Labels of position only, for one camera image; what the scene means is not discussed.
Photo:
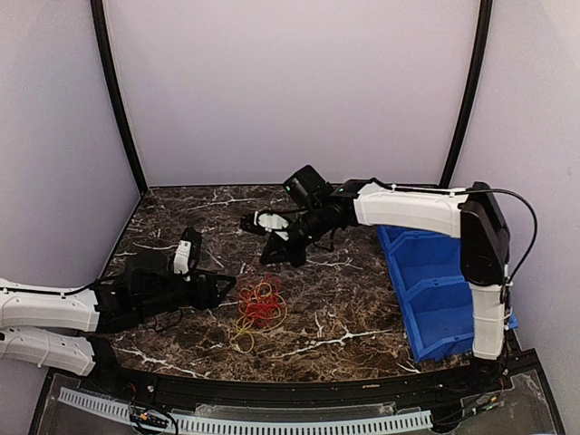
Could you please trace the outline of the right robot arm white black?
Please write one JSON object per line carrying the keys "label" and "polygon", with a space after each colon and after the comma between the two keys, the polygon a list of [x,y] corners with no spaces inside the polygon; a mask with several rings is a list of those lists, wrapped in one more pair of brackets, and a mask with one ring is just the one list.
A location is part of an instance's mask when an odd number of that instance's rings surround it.
{"label": "right robot arm white black", "polygon": [[311,166],[285,181],[293,211],[258,211],[251,224],[268,241],[263,264],[305,264],[306,250],[339,229],[375,227],[416,361],[458,353],[478,360],[462,384],[481,393],[498,377],[511,311],[510,232],[497,191],[427,188],[350,179],[325,181]]}

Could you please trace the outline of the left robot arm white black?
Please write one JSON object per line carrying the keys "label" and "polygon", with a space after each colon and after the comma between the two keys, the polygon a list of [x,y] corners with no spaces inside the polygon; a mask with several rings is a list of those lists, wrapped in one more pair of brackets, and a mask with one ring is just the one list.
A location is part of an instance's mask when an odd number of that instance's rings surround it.
{"label": "left robot arm white black", "polygon": [[235,286],[233,276],[169,267],[161,252],[130,258],[120,275],[79,288],[1,283],[1,355],[91,376],[109,395],[128,387],[105,334],[116,334],[183,307],[215,308]]}

